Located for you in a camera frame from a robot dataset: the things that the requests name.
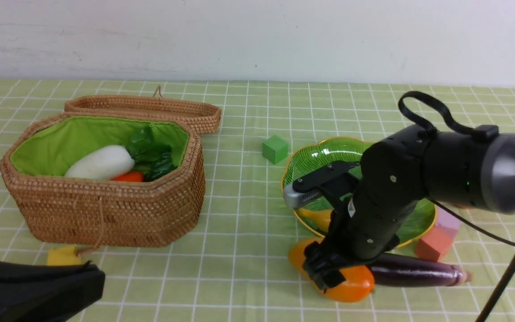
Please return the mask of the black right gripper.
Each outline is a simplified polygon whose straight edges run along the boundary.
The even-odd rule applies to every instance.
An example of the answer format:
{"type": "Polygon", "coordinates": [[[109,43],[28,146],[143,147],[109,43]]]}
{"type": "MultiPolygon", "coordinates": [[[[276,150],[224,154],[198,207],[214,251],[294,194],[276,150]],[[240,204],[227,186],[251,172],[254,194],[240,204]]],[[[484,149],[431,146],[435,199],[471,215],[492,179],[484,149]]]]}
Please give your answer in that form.
{"type": "Polygon", "coordinates": [[[397,232],[427,196],[423,160],[333,161],[288,184],[286,205],[320,197],[333,206],[321,242],[307,244],[302,268],[319,291],[343,283],[342,264],[369,264],[398,245],[397,232]]]}

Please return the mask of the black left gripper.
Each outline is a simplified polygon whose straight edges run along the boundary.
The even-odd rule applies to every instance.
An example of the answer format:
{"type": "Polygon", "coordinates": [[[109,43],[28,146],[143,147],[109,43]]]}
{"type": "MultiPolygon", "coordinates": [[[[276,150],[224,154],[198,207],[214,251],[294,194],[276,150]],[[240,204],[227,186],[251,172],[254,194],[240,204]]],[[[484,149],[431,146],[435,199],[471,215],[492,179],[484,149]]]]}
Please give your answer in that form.
{"type": "Polygon", "coordinates": [[[0,322],[66,322],[103,296],[106,274],[91,262],[38,266],[0,261],[0,322]]]}

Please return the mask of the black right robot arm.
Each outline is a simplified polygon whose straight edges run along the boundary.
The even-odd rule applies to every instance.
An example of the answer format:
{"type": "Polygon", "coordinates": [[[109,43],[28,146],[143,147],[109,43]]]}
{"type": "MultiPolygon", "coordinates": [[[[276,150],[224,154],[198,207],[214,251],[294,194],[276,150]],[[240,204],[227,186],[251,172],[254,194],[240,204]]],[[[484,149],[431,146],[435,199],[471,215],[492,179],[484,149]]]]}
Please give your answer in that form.
{"type": "Polygon", "coordinates": [[[515,134],[480,126],[425,135],[409,126],[355,161],[323,161],[284,188],[289,208],[319,198],[333,206],[329,231],[306,246],[302,268],[326,290],[345,281],[344,269],[398,246],[399,229],[423,199],[515,214],[515,134]]]}

